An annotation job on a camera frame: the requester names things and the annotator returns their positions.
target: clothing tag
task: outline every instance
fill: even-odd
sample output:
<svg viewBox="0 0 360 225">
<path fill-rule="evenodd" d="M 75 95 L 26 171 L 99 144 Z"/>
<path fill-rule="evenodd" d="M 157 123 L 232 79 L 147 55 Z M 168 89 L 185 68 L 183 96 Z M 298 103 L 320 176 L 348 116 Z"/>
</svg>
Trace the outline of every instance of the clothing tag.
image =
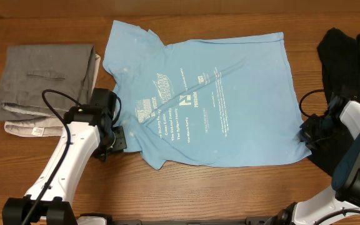
<svg viewBox="0 0 360 225">
<path fill-rule="evenodd" d="M 32 129 L 32 135 L 42 137 L 44 134 L 44 127 L 35 127 Z"/>
</svg>

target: shirt sleeve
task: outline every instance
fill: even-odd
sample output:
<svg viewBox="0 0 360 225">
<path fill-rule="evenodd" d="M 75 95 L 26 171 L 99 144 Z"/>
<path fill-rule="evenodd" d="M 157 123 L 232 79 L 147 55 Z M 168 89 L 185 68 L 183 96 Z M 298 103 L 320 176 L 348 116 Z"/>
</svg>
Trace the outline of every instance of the shirt sleeve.
<svg viewBox="0 0 360 225">
<path fill-rule="evenodd" d="M 123 76 L 137 76 L 143 61 L 163 49 L 164 44 L 153 32 L 114 21 L 102 64 L 120 85 Z"/>
</svg>

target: gray fabric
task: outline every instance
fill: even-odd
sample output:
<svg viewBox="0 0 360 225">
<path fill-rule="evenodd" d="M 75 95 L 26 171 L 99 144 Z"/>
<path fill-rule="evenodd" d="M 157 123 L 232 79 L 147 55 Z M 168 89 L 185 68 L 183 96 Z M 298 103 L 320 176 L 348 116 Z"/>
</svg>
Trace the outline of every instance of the gray fabric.
<svg viewBox="0 0 360 225">
<path fill-rule="evenodd" d="M 61 91 L 80 103 L 88 103 L 94 67 L 95 50 L 92 44 L 9 47 L 0 81 L 0 107 L 14 113 L 0 110 L 0 120 L 52 116 L 41 98 L 45 89 Z M 59 114 L 74 106 L 63 96 L 53 93 L 46 96 Z"/>
</svg>

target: blue t-shirt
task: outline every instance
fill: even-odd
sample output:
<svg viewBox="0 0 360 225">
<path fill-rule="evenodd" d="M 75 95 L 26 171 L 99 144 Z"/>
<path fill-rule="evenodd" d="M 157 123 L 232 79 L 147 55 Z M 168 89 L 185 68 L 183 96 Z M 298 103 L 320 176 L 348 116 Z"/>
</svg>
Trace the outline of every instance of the blue t-shirt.
<svg viewBox="0 0 360 225">
<path fill-rule="evenodd" d="M 295 163 L 310 155 L 281 32 L 165 46 L 114 21 L 103 62 L 117 82 L 127 152 L 221 167 Z"/>
</svg>

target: stack of folded clothes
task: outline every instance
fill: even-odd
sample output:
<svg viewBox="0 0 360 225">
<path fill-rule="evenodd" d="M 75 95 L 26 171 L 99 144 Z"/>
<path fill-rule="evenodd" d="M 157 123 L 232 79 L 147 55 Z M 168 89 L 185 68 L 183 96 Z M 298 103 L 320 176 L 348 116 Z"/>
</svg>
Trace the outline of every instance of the stack of folded clothes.
<svg viewBox="0 0 360 225">
<path fill-rule="evenodd" d="M 92 44 L 9 47 L 0 81 L 0 121 L 5 121 L 5 131 L 22 137 L 60 136 L 63 125 L 45 105 L 42 91 L 61 91 L 87 104 L 100 60 Z M 46 97 L 62 116 L 74 106 L 58 94 Z"/>
</svg>

